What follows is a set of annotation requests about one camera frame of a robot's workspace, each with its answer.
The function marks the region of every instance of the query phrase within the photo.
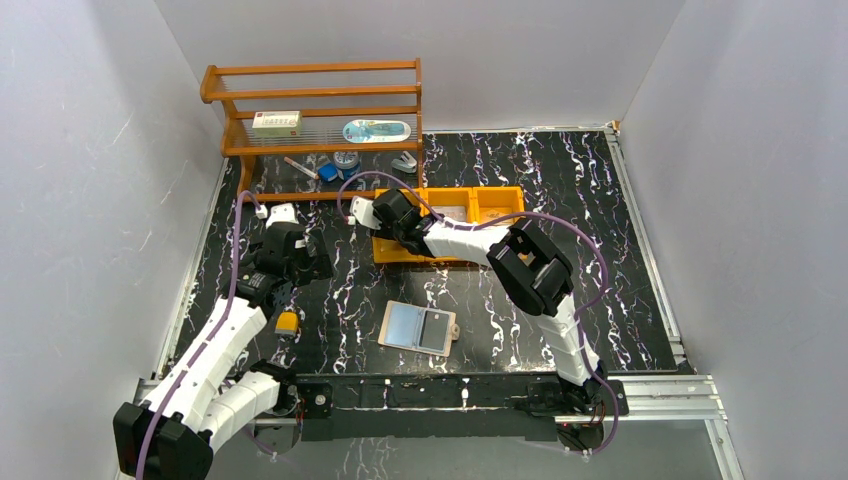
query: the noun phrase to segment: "blue lid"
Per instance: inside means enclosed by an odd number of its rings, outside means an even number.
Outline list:
[[[318,169],[318,176],[321,177],[321,180],[325,182],[332,182],[339,176],[338,170],[336,170],[336,166],[332,163],[326,163]]]

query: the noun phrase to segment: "gray wall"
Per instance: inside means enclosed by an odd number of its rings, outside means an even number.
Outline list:
[[[624,154],[748,478],[845,478],[848,4],[686,3]]]
[[[156,0],[192,70],[421,57],[424,128],[620,119],[683,0]]]
[[[150,0],[0,0],[0,112],[0,478],[111,478],[220,124]]]

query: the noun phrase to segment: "cable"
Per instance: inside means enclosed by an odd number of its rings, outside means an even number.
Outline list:
[[[592,364],[592,362],[591,362],[591,360],[589,360],[589,354],[586,353],[586,339],[585,339],[586,332],[583,330],[583,325],[580,322],[580,315],[583,312],[585,312],[587,309],[589,309],[590,307],[592,307],[592,306],[596,305],[598,302],[600,302],[601,299],[603,298],[603,296],[606,294],[607,289],[609,288],[609,270],[607,268],[607,262],[604,260],[604,256],[601,254],[601,251],[600,251],[600,249],[598,249],[598,246],[595,244],[595,242],[592,241],[592,239],[589,238],[588,235],[583,233],[582,230],[580,230],[579,228],[577,228],[573,224],[571,224],[571,223],[569,223],[569,222],[567,222],[567,221],[565,221],[561,218],[554,217],[553,215],[549,215],[547,213],[539,213],[539,212],[509,213],[509,214],[504,215],[500,218],[496,218],[494,220],[483,223],[482,225],[470,225],[470,224],[454,223],[454,222],[448,221],[441,214],[439,214],[438,212],[433,210],[433,207],[431,207],[430,204],[425,202],[424,199],[421,198],[421,196],[418,195],[418,193],[416,193],[415,190],[412,189],[412,187],[410,187],[409,185],[404,183],[399,178],[397,178],[397,177],[395,177],[391,174],[385,173],[385,172],[377,172],[377,171],[373,171],[373,170],[358,173],[358,174],[350,177],[349,179],[347,179],[347,181],[345,181],[342,184],[341,188],[339,189],[338,194],[336,195],[336,208],[339,211],[339,215],[341,215],[341,217],[343,219],[346,219],[347,217],[345,216],[344,211],[342,210],[342,193],[345,191],[345,189],[348,187],[348,185],[350,185],[354,180],[356,180],[358,178],[365,177],[365,176],[384,177],[384,178],[388,178],[389,180],[397,183],[398,185],[400,185],[401,187],[403,187],[404,189],[409,191],[409,193],[412,194],[412,196],[415,197],[416,200],[418,200],[418,202],[421,206],[423,206],[424,208],[426,208],[427,210],[430,211],[430,213],[433,215],[433,217],[436,218],[437,221],[445,222],[446,224],[448,224],[449,226],[451,226],[452,228],[455,228],[457,230],[474,231],[474,230],[479,230],[479,229],[483,229],[483,228],[486,228],[486,227],[491,227],[491,226],[497,225],[497,224],[501,223],[502,221],[509,220],[511,218],[532,217],[532,218],[540,218],[542,220],[548,220],[550,222],[554,222],[558,225],[561,225],[561,226],[567,228],[568,230],[570,230],[571,233],[577,235],[577,238],[579,238],[581,241],[585,242],[586,245],[588,245],[589,250],[592,251],[592,254],[598,260],[598,263],[600,264],[600,267],[601,267],[601,288],[598,291],[598,294],[596,296],[594,296],[588,302],[584,303],[583,305],[580,305],[579,307],[577,307],[577,309],[574,310],[574,322],[577,325],[577,336],[578,336],[580,354],[583,357],[583,363],[586,366],[586,369],[589,370],[589,373],[591,374],[592,378],[596,382],[598,382],[602,387],[604,387],[604,389],[607,392],[609,392],[610,397],[612,397],[613,418],[612,418],[612,428],[610,429],[610,434],[609,434],[608,437],[606,437],[604,439],[603,442],[601,442],[601,445],[598,446],[598,448],[596,448],[592,451],[592,453],[598,453],[598,452],[604,450],[605,448],[607,448],[607,446],[610,444],[610,442],[612,442],[612,439],[615,437],[616,431],[618,430],[618,420],[619,420],[619,416],[620,416],[618,398],[616,397],[615,390],[612,389],[612,387],[609,385],[609,383],[607,383],[606,380],[601,378],[601,376],[598,375],[597,372],[595,372],[594,369],[589,367]]]
[[[200,354],[206,350],[206,345],[211,341],[215,334],[221,330],[221,327],[224,326],[224,322],[227,321],[227,318],[230,316],[230,310],[233,306],[233,299],[236,296],[236,283],[238,282],[238,258],[239,258],[239,237],[241,235],[241,210],[242,205],[244,204],[245,197],[249,197],[253,202],[253,205],[259,210],[260,205],[259,201],[256,200],[256,196],[253,195],[248,190],[241,192],[238,196],[238,200],[236,200],[236,219],[233,225],[233,266],[232,272],[230,273],[230,290],[227,295],[227,305],[224,308],[224,313],[221,315],[221,319],[218,320],[218,323],[215,324],[215,327],[212,328],[212,331],[209,332],[209,335],[206,336],[206,342],[201,343],[197,350],[194,352],[194,355],[189,358],[186,363],[186,368],[177,374],[177,378],[174,380],[174,383],[171,385],[171,388],[168,389],[168,392],[165,393],[165,396],[162,398],[162,403],[159,404],[159,408],[156,409],[156,413],[153,414],[153,419],[150,420],[150,424],[147,426],[147,431],[144,432],[144,440],[141,442],[141,449],[138,452],[138,465],[135,470],[135,477],[138,479],[144,479],[144,464],[147,462],[147,452],[150,450],[150,442],[153,440],[153,432],[156,430],[156,425],[159,423],[159,420],[162,418],[162,413],[165,411],[165,408],[168,406],[168,402],[171,401],[171,398],[174,396],[174,393],[180,388],[180,383],[185,378],[188,370],[194,365],[198,358],[200,358]]]

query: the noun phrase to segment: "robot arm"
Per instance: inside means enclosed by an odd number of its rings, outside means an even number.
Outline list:
[[[602,373],[604,368],[588,342],[590,365],[580,353],[571,263],[532,221],[521,219],[510,226],[471,230],[461,222],[448,224],[437,222],[432,215],[421,216],[419,208],[399,190],[389,190],[373,202],[355,197],[351,211],[374,235],[397,240],[411,253],[455,257],[491,267],[510,300],[542,329],[559,377],[597,390],[596,385],[587,385],[594,382],[588,368]]]
[[[145,478],[205,478],[213,454],[244,425],[264,411],[291,411],[296,405],[297,390],[289,389],[294,375],[265,361],[250,367],[224,394],[216,394],[236,357],[273,317],[272,294],[330,277],[323,238],[320,232],[306,234],[291,204],[276,206],[262,242],[246,253],[239,272],[226,320],[220,323],[227,305],[227,299],[220,297],[209,321],[168,376],[140,405],[124,403],[115,414],[115,443],[125,474],[135,475],[144,434],[162,405]]]

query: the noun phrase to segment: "wooden rack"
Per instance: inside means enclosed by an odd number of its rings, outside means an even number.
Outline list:
[[[387,70],[415,70],[415,84],[380,86],[338,86],[321,88],[262,88],[239,89],[238,82],[230,80],[245,76],[310,74],[328,72],[366,72]],[[366,95],[415,95],[415,105],[385,105],[353,108],[300,109],[303,118],[301,136],[296,138],[258,138],[252,125],[256,111],[239,111],[237,101],[293,99],[310,97],[351,97]],[[379,152],[417,151],[418,185],[423,182],[423,141],[421,127],[421,60],[393,62],[327,63],[314,65],[270,65],[256,67],[216,67],[206,69],[200,85],[200,97],[204,103],[221,102],[226,115],[224,135],[221,139],[221,155],[238,156],[241,159],[241,180],[238,191],[250,188],[258,155],[286,155],[333,152]],[[403,120],[412,127],[412,135],[403,142],[395,143],[350,143],[342,136],[344,125],[355,118],[378,118]],[[345,192],[344,198],[354,195],[373,198],[374,191]],[[335,192],[291,192],[263,193],[259,201],[289,202],[299,200],[331,200]]]

